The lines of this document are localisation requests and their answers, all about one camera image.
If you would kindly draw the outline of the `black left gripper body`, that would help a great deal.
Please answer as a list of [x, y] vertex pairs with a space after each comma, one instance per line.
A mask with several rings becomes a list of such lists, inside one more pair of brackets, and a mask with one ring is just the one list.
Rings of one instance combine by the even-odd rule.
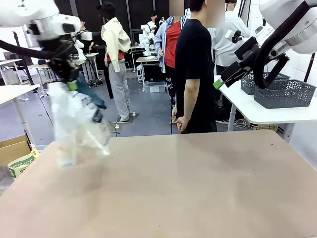
[[64, 82], [72, 82], [79, 75], [79, 67], [72, 60], [77, 52], [74, 45], [71, 37], [58, 37], [49, 41], [49, 66]]

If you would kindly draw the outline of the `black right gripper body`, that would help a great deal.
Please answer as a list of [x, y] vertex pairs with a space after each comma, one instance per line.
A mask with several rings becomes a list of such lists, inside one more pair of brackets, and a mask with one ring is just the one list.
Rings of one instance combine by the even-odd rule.
[[260, 50], [259, 44], [255, 37], [248, 38], [236, 51], [239, 62], [235, 68], [236, 72], [252, 71], [255, 59]]

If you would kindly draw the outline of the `person's right hand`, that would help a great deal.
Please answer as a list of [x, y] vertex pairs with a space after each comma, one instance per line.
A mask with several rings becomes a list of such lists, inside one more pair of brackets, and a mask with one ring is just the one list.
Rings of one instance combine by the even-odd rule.
[[176, 120], [176, 125], [177, 125], [177, 129], [179, 132], [184, 132], [186, 127], [187, 127], [187, 124], [188, 124], [188, 119], [185, 118], [185, 117], [179, 117], [177, 120]]

